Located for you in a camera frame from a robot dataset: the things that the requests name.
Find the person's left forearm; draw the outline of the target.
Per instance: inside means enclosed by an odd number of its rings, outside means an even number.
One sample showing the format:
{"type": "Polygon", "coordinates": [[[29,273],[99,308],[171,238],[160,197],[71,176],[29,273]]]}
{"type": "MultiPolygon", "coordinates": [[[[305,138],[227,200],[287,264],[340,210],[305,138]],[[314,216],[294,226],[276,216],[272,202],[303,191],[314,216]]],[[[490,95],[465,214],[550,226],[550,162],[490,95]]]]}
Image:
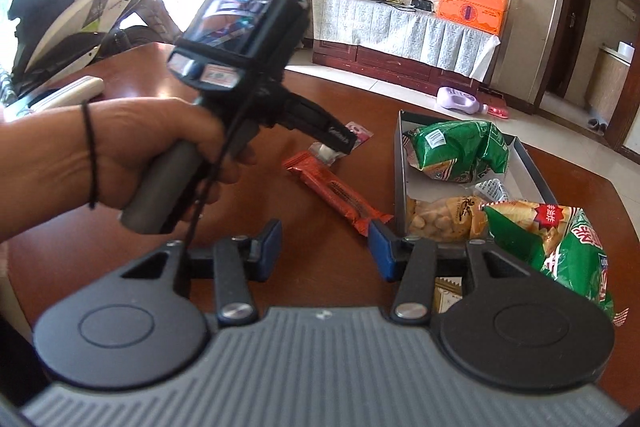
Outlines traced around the person's left forearm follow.
{"type": "Polygon", "coordinates": [[[80,106],[1,125],[1,239],[89,198],[90,164],[80,106]]]}

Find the person's left hand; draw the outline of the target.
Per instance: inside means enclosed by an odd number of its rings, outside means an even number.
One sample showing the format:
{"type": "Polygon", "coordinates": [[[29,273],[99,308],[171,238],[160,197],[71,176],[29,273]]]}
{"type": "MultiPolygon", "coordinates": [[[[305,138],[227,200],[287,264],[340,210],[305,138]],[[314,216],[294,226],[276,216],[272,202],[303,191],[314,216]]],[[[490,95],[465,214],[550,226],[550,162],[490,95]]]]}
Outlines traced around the person's left hand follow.
{"type": "Polygon", "coordinates": [[[119,98],[88,106],[94,136],[96,197],[122,209],[134,197],[143,171],[156,156],[184,141],[204,159],[222,161],[219,181],[233,184],[240,167],[256,162],[254,150],[232,157],[222,151],[224,125],[208,110],[178,98],[119,98]]]}

